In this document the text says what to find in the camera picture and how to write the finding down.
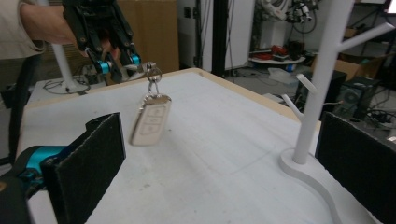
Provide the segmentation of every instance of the black padded block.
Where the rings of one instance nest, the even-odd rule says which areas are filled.
[[[316,157],[379,221],[396,223],[395,144],[326,113]]]
[[[120,114],[86,126],[87,132],[40,164],[58,223],[85,223],[125,159]]]

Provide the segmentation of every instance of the cable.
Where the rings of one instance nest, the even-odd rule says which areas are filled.
[[[232,47],[231,47],[231,30],[233,27],[233,10],[234,10],[234,6],[235,6],[235,1],[231,0],[230,5],[228,6],[228,18],[230,18],[228,20],[228,40],[227,40],[227,46],[226,49],[228,47],[230,47],[230,65],[231,65],[231,71],[233,71],[233,52],[232,52]]]
[[[28,100],[29,86],[35,74],[35,69],[41,62],[41,55],[34,55],[23,61],[20,75],[15,87],[14,104],[11,109],[11,119],[9,121],[9,163],[14,164],[17,156],[18,143],[20,140],[21,119],[24,106]]]

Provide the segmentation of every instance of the white pole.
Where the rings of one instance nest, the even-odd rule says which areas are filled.
[[[317,88],[318,93],[309,94],[305,104],[300,134],[293,155],[293,160],[296,163],[306,163],[315,127],[329,89],[332,70],[337,59],[338,49],[335,47],[341,45],[354,2],[354,0],[332,0],[331,8],[329,9],[331,14],[327,19],[326,30],[319,49],[318,63],[312,78],[312,83]]]
[[[48,0],[37,0],[40,6],[49,6]],[[73,80],[72,73],[70,71],[69,63],[67,62],[64,54],[64,48],[62,45],[51,44],[53,52],[55,53],[56,61],[58,62],[59,69],[61,70],[62,77],[64,78],[65,87],[69,89],[69,92],[75,91],[78,84]]]

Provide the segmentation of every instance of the white curved base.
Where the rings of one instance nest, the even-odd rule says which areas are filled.
[[[369,212],[336,181],[316,158],[309,155],[304,165],[293,161],[294,150],[282,152],[280,168],[288,175],[304,181],[316,190],[329,205],[336,224],[376,223]]]

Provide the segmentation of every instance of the desk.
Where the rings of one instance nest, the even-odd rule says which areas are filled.
[[[146,79],[28,105],[20,146],[68,145],[85,122],[120,112],[126,159],[88,223],[332,223],[323,199],[279,168],[300,127],[288,108],[198,69],[159,88],[173,104],[156,146],[127,143]],[[36,223],[55,223],[46,191],[29,205]]]

